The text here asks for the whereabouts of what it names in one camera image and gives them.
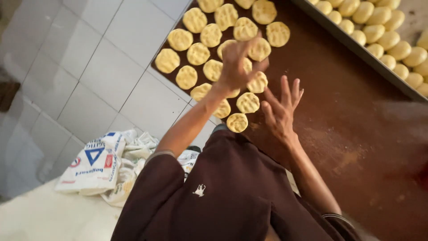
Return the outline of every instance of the brown shirt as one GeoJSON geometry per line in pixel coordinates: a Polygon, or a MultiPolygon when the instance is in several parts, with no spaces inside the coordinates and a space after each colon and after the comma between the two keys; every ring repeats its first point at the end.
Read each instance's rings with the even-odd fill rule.
{"type": "Polygon", "coordinates": [[[149,160],[112,240],[262,241],[269,224],[281,240],[359,240],[346,219],[322,217],[295,195],[285,169],[239,134],[212,134],[183,178],[173,156],[149,160]]]}

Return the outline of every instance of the brown work surface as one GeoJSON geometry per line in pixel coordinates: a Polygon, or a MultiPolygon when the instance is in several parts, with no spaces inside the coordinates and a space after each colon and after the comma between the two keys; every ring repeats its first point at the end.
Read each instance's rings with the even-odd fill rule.
{"type": "MultiPolygon", "coordinates": [[[[225,3],[232,3],[239,17],[253,19],[251,9],[232,0],[225,3]]],[[[301,79],[305,93],[294,129],[341,208],[381,240],[426,240],[428,191],[419,187],[415,176],[428,160],[427,109],[408,103],[404,94],[294,4],[275,4],[275,21],[288,25],[291,37],[285,46],[272,48],[268,86],[279,97],[282,75],[301,79]]],[[[208,23],[214,23],[214,14],[206,15],[208,23]]],[[[266,37],[266,26],[257,26],[266,37]]],[[[176,28],[185,29],[182,21],[176,28]]],[[[200,42],[199,34],[193,36],[200,42]]],[[[221,43],[232,38],[230,27],[221,43]]],[[[210,59],[220,60],[217,47],[210,51],[210,59]]],[[[186,52],[178,52],[177,69],[162,73],[173,83],[178,70],[189,64],[186,52]]],[[[203,65],[194,67],[196,86],[212,83],[204,76],[203,65]]],[[[256,95],[264,100],[263,94],[256,95]]],[[[228,99],[231,114],[239,112],[236,99],[228,99]]],[[[242,134],[274,160],[287,158],[287,150],[269,133],[262,111],[247,117],[249,125],[242,134]]]]}

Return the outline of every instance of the dough cookie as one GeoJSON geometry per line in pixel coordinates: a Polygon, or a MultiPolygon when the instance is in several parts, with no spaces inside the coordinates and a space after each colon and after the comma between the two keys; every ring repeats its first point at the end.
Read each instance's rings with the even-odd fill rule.
{"type": "Polygon", "coordinates": [[[247,116],[242,113],[232,114],[227,118],[226,125],[235,133],[243,132],[248,126],[247,116]]]}
{"type": "Polygon", "coordinates": [[[393,10],[391,18],[384,24],[386,31],[394,31],[400,27],[405,19],[405,14],[400,10],[393,10]]]}
{"type": "Polygon", "coordinates": [[[215,47],[220,44],[221,36],[220,27],[217,24],[208,24],[201,32],[201,42],[209,47],[215,47]]]}
{"type": "Polygon", "coordinates": [[[235,98],[235,97],[237,97],[239,95],[240,92],[241,92],[240,89],[236,89],[230,95],[226,96],[226,98],[227,99],[229,99],[229,98],[235,98]]]}
{"type": "Polygon", "coordinates": [[[340,23],[339,23],[339,27],[347,34],[351,34],[354,31],[354,24],[352,23],[351,20],[348,19],[343,19],[340,23]]]}
{"type": "Polygon", "coordinates": [[[385,51],[392,49],[400,41],[400,35],[395,31],[385,32],[377,41],[385,51]]]}
{"type": "Polygon", "coordinates": [[[201,65],[207,62],[210,57],[210,51],[202,43],[194,43],[187,51],[187,60],[190,64],[201,65]]]}
{"type": "Polygon", "coordinates": [[[175,81],[181,89],[188,90],[198,81],[198,73],[192,66],[185,65],[178,71],[175,81]]]}
{"type": "Polygon", "coordinates": [[[212,85],[208,83],[201,84],[200,86],[196,86],[190,92],[190,97],[194,98],[195,101],[199,102],[205,95],[211,90],[212,85]]]}
{"type": "Polygon", "coordinates": [[[215,10],[214,19],[220,30],[224,31],[228,27],[235,26],[238,20],[238,11],[236,11],[232,4],[226,3],[215,10]]]}
{"type": "Polygon", "coordinates": [[[398,63],[394,68],[394,73],[405,80],[409,76],[409,69],[404,64],[398,63]]]}
{"type": "Polygon", "coordinates": [[[268,79],[265,73],[258,71],[252,81],[247,84],[247,88],[251,93],[262,93],[268,85],[268,79]]]}
{"type": "Polygon", "coordinates": [[[217,82],[223,69],[223,63],[217,60],[209,60],[204,64],[203,72],[207,79],[217,82]]]}
{"type": "Polygon", "coordinates": [[[217,55],[218,55],[218,57],[221,60],[223,60],[223,53],[222,53],[222,51],[223,51],[224,47],[226,47],[229,44],[236,43],[236,42],[237,41],[234,40],[234,39],[229,39],[229,40],[224,41],[222,44],[220,44],[220,46],[217,48],[217,55]]]}
{"type": "Polygon", "coordinates": [[[268,0],[257,0],[253,4],[253,19],[259,24],[270,24],[278,12],[275,4],[268,0]]]}
{"type": "Polygon", "coordinates": [[[183,24],[192,33],[202,32],[207,23],[207,16],[200,8],[191,8],[183,16],[183,24]]]}
{"type": "Polygon", "coordinates": [[[380,44],[374,43],[366,48],[374,57],[380,59],[385,52],[380,44]]]}
{"type": "Polygon", "coordinates": [[[335,24],[340,24],[342,21],[342,15],[338,11],[331,11],[328,18],[335,24]]]}
{"type": "Polygon", "coordinates": [[[360,0],[344,0],[339,6],[339,13],[342,17],[351,17],[358,6],[360,6],[360,0]]]}
{"type": "Polygon", "coordinates": [[[376,4],[377,7],[388,7],[391,10],[395,10],[400,5],[401,0],[381,0],[376,4]]]}
{"type": "Polygon", "coordinates": [[[428,97],[428,84],[422,83],[416,91],[421,94],[422,96],[428,97]]]}
{"type": "Polygon", "coordinates": [[[238,18],[233,28],[233,37],[238,41],[248,41],[257,35],[259,28],[249,18],[238,18]]]}
{"type": "Polygon", "coordinates": [[[383,25],[372,25],[365,26],[363,32],[366,35],[367,43],[374,43],[382,37],[385,33],[385,27],[383,25]]]}
{"type": "Polygon", "coordinates": [[[254,113],[260,108],[260,101],[255,94],[247,92],[238,98],[236,101],[236,106],[238,107],[239,111],[244,114],[254,113]]]}
{"type": "Polygon", "coordinates": [[[270,55],[270,44],[264,38],[259,38],[253,47],[248,51],[248,56],[255,61],[262,61],[270,55]]]}
{"type": "Polygon", "coordinates": [[[352,20],[357,24],[364,24],[373,14],[375,6],[371,2],[364,1],[352,15],[352,20]]]}
{"type": "Polygon", "coordinates": [[[428,57],[428,53],[421,47],[413,47],[409,56],[403,59],[403,63],[408,67],[415,67],[422,64],[428,57]]]}
{"type": "Polygon", "coordinates": [[[351,34],[351,38],[353,38],[361,46],[364,46],[367,41],[366,35],[361,30],[354,30],[351,34]]]}
{"type": "Polygon", "coordinates": [[[250,9],[255,0],[235,0],[235,2],[243,9],[250,9]]]}
{"type": "Polygon", "coordinates": [[[155,64],[158,70],[169,74],[180,65],[180,57],[174,50],[164,48],[156,57],[155,64]]]}
{"type": "Polygon", "coordinates": [[[329,15],[333,11],[333,7],[329,1],[319,1],[315,7],[320,10],[324,15],[329,15]]]}
{"type": "Polygon", "coordinates": [[[223,5],[223,0],[198,0],[198,4],[202,11],[210,13],[223,5]]]}
{"type": "Polygon", "coordinates": [[[290,39],[290,29],[283,22],[273,22],[266,27],[266,36],[272,47],[282,47],[290,39]]]}
{"type": "Polygon", "coordinates": [[[428,50],[428,29],[425,29],[422,32],[421,36],[419,37],[418,42],[416,43],[416,46],[428,50]]]}
{"type": "Polygon", "coordinates": [[[342,4],[343,0],[327,0],[331,3],[331,6],[333,8],[337,8],[340,6],[340,4],[342,4]]]}
{"type": "Polygon", "coordinates": [[[193,43],[193,34],[184,29],[174,29],[168,34],[168,43],[176,51],[184,51],[193,43]]]}
{"type": "Polygon", "coordinates": [[[230,110],[229,102],[226,99],[223,99],[214,111],[213,116],[223,119],[230,114],[230,110]]]}
{"type": "Polygon", "coordinates": [[[412,51],[412,47],[406,41],[398,42],[393,48],[388,50],[388,54],[395,58],[396,61],[407,58],[412,51]]]}
{"type": "Polygon", "coordinates": [[[382,56],[379,59],[383,64],[385,64],[388,69],[393,70],[395,68],[395,66],[397,65],[397,61],[395,60],[394,57],[392,57],[391,55],[387,55],[385,54],[384,56],[382,56]]]}
{"type": "Polygon", "coordinates": [[[428,76],[428,59],[413,68],[413,71],[422,75],[428,76]]]}
{"type": "Polygon", "coordinates": [[[244,67],[244,70],[247,74],[249,72],[251,72],[251,70],[253,70],[253,63],[251,62],[251,60],[249,58],[247,58],[247,57],[244,58],[243,67],[244,67]]]}
{"type": "Polygon", "coordinates": [[[404,81],[413,89],[417,89],[424,82],[424,77],[418,73],[410,72],[409,76],[404,81]]]}
{"type": "Polygon", "coordinates": [[[372,16],[367,20],[366,25],[385,24],[391,19],[392,12],[388,7],[374,8],[372,16]]]}

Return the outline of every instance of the hand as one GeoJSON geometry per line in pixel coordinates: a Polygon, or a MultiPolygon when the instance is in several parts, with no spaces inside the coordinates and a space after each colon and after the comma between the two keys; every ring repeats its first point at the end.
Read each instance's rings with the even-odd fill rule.
{"type": "Polygon", "coordinates": [[[268,87],[265,87],[266,101],[262,102],[266,124],[283,144],[290,147],[297,137],[293,131],[293,114],[303,95],[300,90],[300,80],[295,79],[293,91],[290,93],[287,76],[281,77],[281,102],[273,96],[268,87]]]}
{"type": "Polygon", "coordinates": [[[229,93],[245,87],[258,71],[264,71],[269,66],[269,60],[266,58],[262,62],[254,64],[250,73],[247,74],[244,70],[244,58],[261,36],[262,34],[259,31],[252,40],[233,43],[223,49],[223,70],[218,84],[229,93]]]}

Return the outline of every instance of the person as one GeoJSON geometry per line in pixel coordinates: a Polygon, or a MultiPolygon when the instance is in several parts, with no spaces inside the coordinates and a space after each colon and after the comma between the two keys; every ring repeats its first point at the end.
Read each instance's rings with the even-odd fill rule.
{"type": "Polygon", "coordinates": [[[177,157],[199,134],[221,100],[244,88],[268,59],[243,69],[243,58],[260,34],[223,50],[220,79],[160,141],[123,207],[111,240],[359,240],[352,224],[303,150],[293,131],[293,113],[303,95],[281,78],[278,100],[265,88],[266,125],[290,151],[273,161],[241,134],[212,133],[188,178],[177,157]],[[301,197],[284,168],[289,162],[301,197]]]}

